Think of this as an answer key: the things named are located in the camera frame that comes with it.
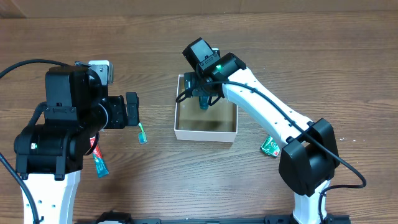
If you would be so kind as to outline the green white soap packet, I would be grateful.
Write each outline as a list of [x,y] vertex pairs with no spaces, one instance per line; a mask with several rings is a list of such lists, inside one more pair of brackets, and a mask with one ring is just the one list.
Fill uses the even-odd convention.
[[268,135],[266,140],[262,143],[261,150],[264,154],[273,157],[277,157],[280,153],[280,148],[271,135]]

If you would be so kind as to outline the teal mouthwash bottle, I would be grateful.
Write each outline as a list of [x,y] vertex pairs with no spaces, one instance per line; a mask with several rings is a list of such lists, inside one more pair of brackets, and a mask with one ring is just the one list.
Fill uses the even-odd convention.
[[202,110],[207,110],[209,108],[209,100],[211,99],[210,96],[200,96],[199,97],[199,104]]

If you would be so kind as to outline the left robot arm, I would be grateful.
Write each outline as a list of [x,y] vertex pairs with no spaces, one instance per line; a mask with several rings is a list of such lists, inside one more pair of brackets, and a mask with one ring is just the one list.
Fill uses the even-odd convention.
[[14,141],[16,171],[24,185],[26,223],[72,223],[83,159],[103,129],[139,124],[135,92],[110,96],[111,71],[99,65],[52,67],[46,101]]

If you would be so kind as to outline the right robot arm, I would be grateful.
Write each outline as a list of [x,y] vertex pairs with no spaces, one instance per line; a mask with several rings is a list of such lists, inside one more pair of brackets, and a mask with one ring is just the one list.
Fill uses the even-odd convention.
[[334,131],[329,122],[296,112],[273,95],[235,54],[198,38],[182,52],[193,68],[185,75],[188,97],[226,98],[255,119],[280,148],[279,174],[294,192],[294,223],[325,223],[326,189],[339,166]]

